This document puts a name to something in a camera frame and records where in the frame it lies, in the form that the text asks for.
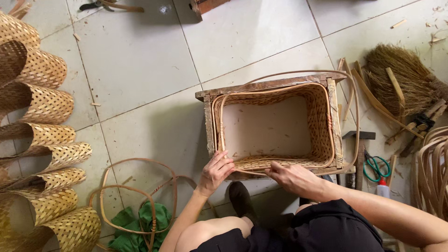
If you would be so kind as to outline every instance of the black shorts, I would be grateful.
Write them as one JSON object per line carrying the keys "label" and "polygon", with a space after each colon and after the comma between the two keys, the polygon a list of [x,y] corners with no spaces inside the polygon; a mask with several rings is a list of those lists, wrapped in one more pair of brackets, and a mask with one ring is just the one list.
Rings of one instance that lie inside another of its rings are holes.
{"label": "black shorts", "polygon": [[245,239],[236,228],[191,252],[384,252],[376,229],[344,200],[309,206],[291,221],[286,240],[258,226]]}

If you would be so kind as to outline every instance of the hand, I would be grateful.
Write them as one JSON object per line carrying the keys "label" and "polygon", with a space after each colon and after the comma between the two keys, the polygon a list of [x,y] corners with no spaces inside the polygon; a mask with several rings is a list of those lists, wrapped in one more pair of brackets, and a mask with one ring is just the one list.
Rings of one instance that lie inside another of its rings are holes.
{"label": "hand", "polygon": [[210,197],[222,181],[235,171],[233,159],[222,159],[227,153],[228,151],[215,152],[210,162],[202,170],[202,175],[195,191],[205,197]]}
{"label": "hand", "polygon": [[301,165],[283,167],[277,162],[272,162],[271,168],[265,169],[265,172],[286,191],[307,199],[318,200],[325,188],[325,179],[317,177]]}

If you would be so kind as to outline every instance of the glue bottle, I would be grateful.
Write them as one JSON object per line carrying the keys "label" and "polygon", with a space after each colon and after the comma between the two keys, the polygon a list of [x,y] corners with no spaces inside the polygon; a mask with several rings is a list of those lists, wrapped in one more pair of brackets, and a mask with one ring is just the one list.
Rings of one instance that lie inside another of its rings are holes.
{"label": "glue bottle", "polygon": [[378,186],[376,187],[376,194],[390,199],[389,187],[386,186],[386,181],[384,181],[383,178],[381,178],[378,182]]}

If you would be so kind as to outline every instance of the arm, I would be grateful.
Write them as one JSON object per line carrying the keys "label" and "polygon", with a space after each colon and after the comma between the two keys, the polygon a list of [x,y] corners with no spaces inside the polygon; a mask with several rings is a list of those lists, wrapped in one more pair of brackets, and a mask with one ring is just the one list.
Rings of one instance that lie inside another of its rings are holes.
{"label": "arm", "polygon": [[198,186],[168,232],[160,247],[160,252],[174,251],[182,231],[196,222],[207,199],[216,191],[222,181],[235,171],[233,159],[222,159],[226,154],[227,151],[216,152],[204,167]]}
{"label": "arm", "polygon": [[448,222],[398,201],[348,189],[316,177],[300,165],[273,162],[266,173],[287,191],[320,202],[345,200],[373,225],[424,251],[448,250]]}

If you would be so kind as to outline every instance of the pruning shears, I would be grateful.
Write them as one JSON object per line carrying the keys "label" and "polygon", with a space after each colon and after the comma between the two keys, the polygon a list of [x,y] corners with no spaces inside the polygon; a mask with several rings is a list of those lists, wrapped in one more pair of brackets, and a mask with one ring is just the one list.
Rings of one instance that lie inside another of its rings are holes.
{"label": "pruning shears", "polygon": [[[115,0],[109,0],[108,2],[115,3],[116,1]],[[79,7],[79,9],[81,11],[83,11],[83,10],[94,9],[94,8],[99,8],[99,7],[104,7],[107,11],[114,12],[113,9],[111,9],[109,6],[103,4],[101,1],[96,1],[96,2],[93,2],[93,3],[89,3],[89,4],[83,4],[83,5],[81,5]]]}
{"label": "pruning shears", "polygon": [[[382,177],[383,177],[383,178],[387,178],[387,177],[389,177],[389,176],[391,175],[391,172],[392,172],[392,171],[391,171],[391,167],[390,167],[389,163],[388,163],[386,160],[384,160],[382,157],[379,157],[379,156],[371,156],[366,150],[364,150],[364,158],[365,158],[365,162],[363,162],[363,164],[362,164],[362,169],[363,169],[364,175],[365,175],[370,181],[378,182],[378,181],[381,180]],[[387,166],[387,168],[388,168],[387,174],[383,174],[383,173],[381,172],[381,170],[379,169],[379,167],[378,167],[378,163],[376,162],[375,158],[381,160],[382,162],[384,162],[384,163],[386,164],[386,166]],[[367,175],[367,173],[366,173],[366,163],[373,169],[373,171],[376,173],[376,175],[377,175],[378,178],[376,178],[376,179],[372,179],[369,175]]]}

